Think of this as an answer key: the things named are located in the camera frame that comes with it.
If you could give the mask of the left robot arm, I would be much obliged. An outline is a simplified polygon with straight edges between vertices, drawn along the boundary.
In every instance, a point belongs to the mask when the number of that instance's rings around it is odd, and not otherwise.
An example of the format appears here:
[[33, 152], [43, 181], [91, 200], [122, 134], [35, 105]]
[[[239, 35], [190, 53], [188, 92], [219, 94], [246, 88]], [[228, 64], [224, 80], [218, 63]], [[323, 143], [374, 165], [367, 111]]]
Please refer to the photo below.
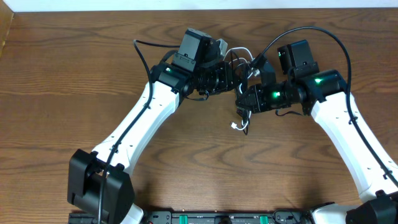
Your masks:
[[241, 84], [225, 61], [223, 39], [192, 28], [181, 44], [170, 45], [157, 65], [144, 68], [148, 82], [133, 109], [91, 152], [77, 150], [68, 167], [68, 203], [91, 215], [92, 223], [139, 223], [131, 182], [143, 150], [161, 124], [193, 91], [205, 101]]

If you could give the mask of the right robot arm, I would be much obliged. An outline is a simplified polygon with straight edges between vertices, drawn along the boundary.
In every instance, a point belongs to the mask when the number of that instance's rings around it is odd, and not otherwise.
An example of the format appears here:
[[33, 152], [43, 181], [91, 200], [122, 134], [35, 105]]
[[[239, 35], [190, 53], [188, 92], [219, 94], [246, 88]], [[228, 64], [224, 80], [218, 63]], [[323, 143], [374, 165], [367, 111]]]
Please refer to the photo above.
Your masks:
[[249, 87], [237, 106], [261, 113], [300, 103], [327, 133], [346, 164], [362, 201], [360, 206], [326, 203], [302, 217], [302, 223], [397, 223], [397, 164], [361, 116], [347, 84], [337, 70], [321, 72], [306, 40], [278, 49], [288, 79], [277, 83], [267, 59], [257, 66], [261, 83]]

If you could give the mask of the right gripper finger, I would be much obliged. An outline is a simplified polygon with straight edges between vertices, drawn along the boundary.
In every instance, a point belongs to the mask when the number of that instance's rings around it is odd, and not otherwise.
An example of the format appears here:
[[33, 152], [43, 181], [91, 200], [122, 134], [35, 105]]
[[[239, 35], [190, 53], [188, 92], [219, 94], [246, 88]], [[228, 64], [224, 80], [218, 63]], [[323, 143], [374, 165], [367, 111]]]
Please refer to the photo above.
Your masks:
[[248, 110], [247, 108], [242, 108], [240, 106], [237, 106], [236, 112], [240, 117], [250, 117], [251, 116], [251, 110]]
[[254, 88], [250, 88], [239, 96], [235, 104], [240, 108], [252, 108], [257, 105], [257, 94]]

